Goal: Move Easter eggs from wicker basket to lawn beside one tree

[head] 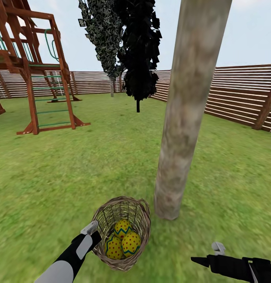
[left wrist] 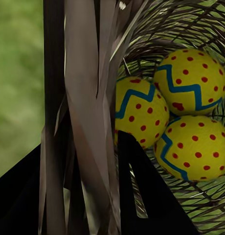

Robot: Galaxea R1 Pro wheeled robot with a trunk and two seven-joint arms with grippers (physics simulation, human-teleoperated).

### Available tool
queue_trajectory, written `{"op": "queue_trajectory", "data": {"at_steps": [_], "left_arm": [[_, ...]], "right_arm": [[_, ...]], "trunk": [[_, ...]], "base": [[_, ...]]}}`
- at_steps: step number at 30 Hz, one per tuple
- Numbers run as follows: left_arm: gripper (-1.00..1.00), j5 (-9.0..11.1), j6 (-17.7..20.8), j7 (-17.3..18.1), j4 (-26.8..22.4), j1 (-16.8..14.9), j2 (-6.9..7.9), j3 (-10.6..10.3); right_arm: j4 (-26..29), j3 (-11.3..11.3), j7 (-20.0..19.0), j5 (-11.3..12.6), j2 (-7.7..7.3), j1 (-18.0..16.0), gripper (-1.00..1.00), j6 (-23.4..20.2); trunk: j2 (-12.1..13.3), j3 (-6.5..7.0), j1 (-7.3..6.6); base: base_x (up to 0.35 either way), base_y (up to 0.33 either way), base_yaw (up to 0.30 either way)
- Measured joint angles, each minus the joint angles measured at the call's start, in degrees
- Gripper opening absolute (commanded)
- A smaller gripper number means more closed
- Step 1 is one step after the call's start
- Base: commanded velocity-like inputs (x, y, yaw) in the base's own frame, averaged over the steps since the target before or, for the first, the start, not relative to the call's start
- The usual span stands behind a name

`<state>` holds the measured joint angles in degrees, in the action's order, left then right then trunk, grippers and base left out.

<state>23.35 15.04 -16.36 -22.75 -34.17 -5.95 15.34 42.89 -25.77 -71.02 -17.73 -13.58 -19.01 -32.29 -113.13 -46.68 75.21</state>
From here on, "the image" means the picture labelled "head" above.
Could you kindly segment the wicker basket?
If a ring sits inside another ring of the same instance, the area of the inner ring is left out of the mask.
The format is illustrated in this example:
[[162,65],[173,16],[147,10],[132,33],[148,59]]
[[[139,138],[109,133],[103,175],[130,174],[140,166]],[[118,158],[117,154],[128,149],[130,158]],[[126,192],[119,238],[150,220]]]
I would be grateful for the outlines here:
[[[145,207],[141,204],[145,203]],[[124,208],[124,206],[126,208]],[[134,210],[132,209],[134,208]],[[99,231],[102,240],[94,247],[92,253],[97,255],[102,262],[106,263],[113,271],[128,272],[136,265],[141,254],[144,252],[150,239],[150,207],[145,199],[137,200],[128,196],[112,198],[107,203],[99,207],[94,213],[92,222],[97,221],[98,226],[93,229],[89,235]],[[100,215],[102,215],[101,218]],[[133,217],[133,219],[132,219]],[[114,227],[117,220],[131,220],[132,231],[137,233],[141,238],[141,247],[138,252],[131,257],[123,254],[121,259],[111,259],[106,257],[104,247],[107,238],[110,236],[117,237],[114,233]]]

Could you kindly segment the easter egg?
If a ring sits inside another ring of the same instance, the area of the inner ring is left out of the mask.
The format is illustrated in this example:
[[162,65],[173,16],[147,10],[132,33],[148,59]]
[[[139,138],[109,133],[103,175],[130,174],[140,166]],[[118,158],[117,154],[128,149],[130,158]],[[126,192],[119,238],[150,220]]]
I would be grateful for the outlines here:
[[141,238],[135,232],[130,232],[124,235],[122,240],[122,250],[125,256],[131,257],[136,254],[141,247]]
[[130,232],[132,232],[132,226],[130,221],[124,219],[118,220],[116,222],[116,225],[114,227],[114,233],[119,239],[121,239],[121,241],[123,240],[124,235]]
[[118,237],[110,236],[105,242],[105,255],[111,259],[121,259],[123,257],[122,241]]

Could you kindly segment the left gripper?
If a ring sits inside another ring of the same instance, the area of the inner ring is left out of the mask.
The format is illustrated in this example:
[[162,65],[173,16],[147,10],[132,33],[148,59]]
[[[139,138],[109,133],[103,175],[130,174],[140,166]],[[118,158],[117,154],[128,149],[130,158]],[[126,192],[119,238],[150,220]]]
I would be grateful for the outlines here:
[[89,250],[89,252],[92,251],[94,249],[94,247],[102,240],[99,231],[95,231],[91,235],[91,237],[92,237],[93,245],[91,246],[91,249]]

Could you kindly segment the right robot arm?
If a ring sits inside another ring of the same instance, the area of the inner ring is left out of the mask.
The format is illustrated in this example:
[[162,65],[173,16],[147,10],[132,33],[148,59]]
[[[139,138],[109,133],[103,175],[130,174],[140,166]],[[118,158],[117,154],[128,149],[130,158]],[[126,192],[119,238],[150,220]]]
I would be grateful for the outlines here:
[[215,251],[214,255],[191,257],[191,260],[205,267],[211,266],[211,272],[219,273],[222,276],[250,283],[271,283],[270,260],[255,257],[243,257],[242,259],[227,257],[224,253],[225,247],[220,242],[212,243],[211,247]]

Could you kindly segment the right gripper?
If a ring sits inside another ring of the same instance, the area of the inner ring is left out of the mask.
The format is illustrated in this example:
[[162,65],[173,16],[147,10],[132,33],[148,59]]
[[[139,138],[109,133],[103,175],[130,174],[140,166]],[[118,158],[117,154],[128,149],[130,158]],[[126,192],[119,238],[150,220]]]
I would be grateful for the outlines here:
[[205,267],[211,266],[211,272],[213,273],[239,279],[234,268],[233,257],[209,254],[207,257],[191,257],[191,260]]

